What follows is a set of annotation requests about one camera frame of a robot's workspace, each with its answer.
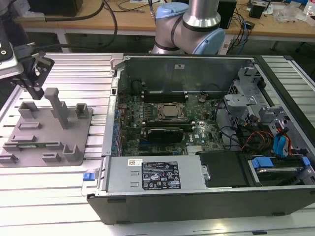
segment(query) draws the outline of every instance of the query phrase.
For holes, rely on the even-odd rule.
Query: gray plastic mount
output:
[[[93,109],[86,104],[68,108],[57,88],[47,88],[51,108],[23,102],[21,117],[0,154],[0,167],[81,165]]]

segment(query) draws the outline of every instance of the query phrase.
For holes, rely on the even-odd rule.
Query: cpu socket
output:
[[[181,103],[160,103],[157,105],[158,120],[186,120]]]

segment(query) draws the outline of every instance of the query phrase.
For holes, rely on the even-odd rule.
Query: aluminum extrusion table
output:
[[[57,87],[67,106],[87,103],[94,108],[82,166],[0,169],[0,235],[86,236],[178,236],[178,235],[252,235],[252,231],[272,236],[313,236],[315,204],[292,215],[159,222],[130,225],[104,225],[82,197],[83,172],[101,162],[111,76],[110,54],[48,54],[56,64],[44,87]],[[265,57],[284,86],[294,94],[298,105],[315,122],[312,98],[314,86],[295,62],[283,57]],[[0,147],[19,119],[18,106],[31,101],[27,92],[16,88],[0,112]],[[39,107],[49,101],[35,101]],[[96,181],[84,182],[93,191]]]

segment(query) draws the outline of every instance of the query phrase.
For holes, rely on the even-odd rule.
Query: blue latch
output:
[[[302,160],[305,166],[308,166],[311,164],[310,160],[306,156],[303,156]]]
[[[284,136],[276,135],[274,139],[274,152],[279,155],[281,158],[285,158],[284,155],[284,146],[286,143],[286,139]]]
[[[263,168],[263,167],[273,167],[274,164],[271,161],[270,157],[262,156],[256,157],[252,160],[252,165],[254,168]]]
[[[83,174],[83,181],[94,181],[95,180],[95,173],[84,173]]]

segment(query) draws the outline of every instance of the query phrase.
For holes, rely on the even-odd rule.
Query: power supply label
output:
[[[177,161],[142,162],[144,190],[180,189],[181,180]]]

